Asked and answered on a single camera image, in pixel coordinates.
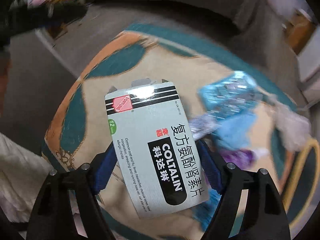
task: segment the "silver screw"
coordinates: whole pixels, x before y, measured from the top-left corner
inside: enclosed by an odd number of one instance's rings
[[[54,176],[54,175],[56,175],[57,173],[58,173],[58,171],[55,170],[55,169],[53,169],[53,170],[51,170],[51,171],[49,172],[49,174],[50,174],[51,176]]]
[[[86,171],[86,170],[89,169],[89,168],[90,168],[90,164],[89,164],[89,163],[84,163],[84,164],[81,165],[81,169],[82,169],[82,170],[85,170],[85,171]]]
[[[260,169],[260,172],[261,172],[263,175],[268,174],[268,171],[267,171],[265,168],[261,168],[261,169]]]
[[[227,163],[227,167],[230,169],[230,170],[234,170],[236,168],[236,165],[234,163]]]

